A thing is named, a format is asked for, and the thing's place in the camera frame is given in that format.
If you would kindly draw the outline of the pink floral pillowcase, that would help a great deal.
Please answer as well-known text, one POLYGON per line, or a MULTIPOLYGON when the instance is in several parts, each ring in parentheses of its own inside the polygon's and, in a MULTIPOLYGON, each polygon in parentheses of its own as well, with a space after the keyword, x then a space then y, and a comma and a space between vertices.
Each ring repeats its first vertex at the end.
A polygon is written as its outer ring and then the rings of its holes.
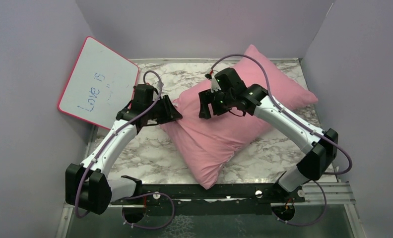
MULTIPOLYGON (((250 45, 245 54, 256 59, 264 67, 268 77, 264 78, 255 62, 243 58, 233 67, 247 86, 259 84, 266 87, 269 83, 273 96, 290 110, 318 102, 312 92, 287 77, 254 45, 250 45)), ((250 115, 238 117, 225 113, 210 119, 200 119, 198 94, 209 88, 210 82, 205 80, 182 92, 173 101, 176 110, 183 116, 182 119, 161 125, 196 181, 206 189, 217 182, 221 169, 235 153, 272 128, 263 120, 250 115)))

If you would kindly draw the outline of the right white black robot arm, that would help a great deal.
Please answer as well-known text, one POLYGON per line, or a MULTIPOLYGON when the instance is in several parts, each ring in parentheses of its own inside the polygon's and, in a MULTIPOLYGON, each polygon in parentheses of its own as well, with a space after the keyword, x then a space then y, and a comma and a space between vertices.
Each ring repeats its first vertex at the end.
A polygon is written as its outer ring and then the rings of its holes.
POLYGON ((337 155, 338 133, 314 126, 279 103, 259 84, 246 86, 236 70, 226 68, 210 78, 211 88, 199 92, 199 117, 210 119, 232 108, 255 116, 292 140, 305 156, 274 183, 273 197, 280 202, 299 186, 318 180, 337 155))

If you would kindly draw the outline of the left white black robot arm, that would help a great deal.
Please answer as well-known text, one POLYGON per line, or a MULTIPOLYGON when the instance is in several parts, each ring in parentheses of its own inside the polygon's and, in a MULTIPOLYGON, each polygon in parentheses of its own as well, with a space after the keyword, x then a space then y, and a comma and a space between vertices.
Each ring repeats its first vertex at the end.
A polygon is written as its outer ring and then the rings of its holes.
POLYGON ((146 126, 182 119, 168 95, 148 84, 134 87, 133 98, 121 109, 110 131, 80 164, 65 171, 65 201, 74 206, 77 217, 102 214, 111 202, 126 199, 137 203, 142 197, 142 181, 130 176, 108 180, 115 161, 126 146, 146 126))

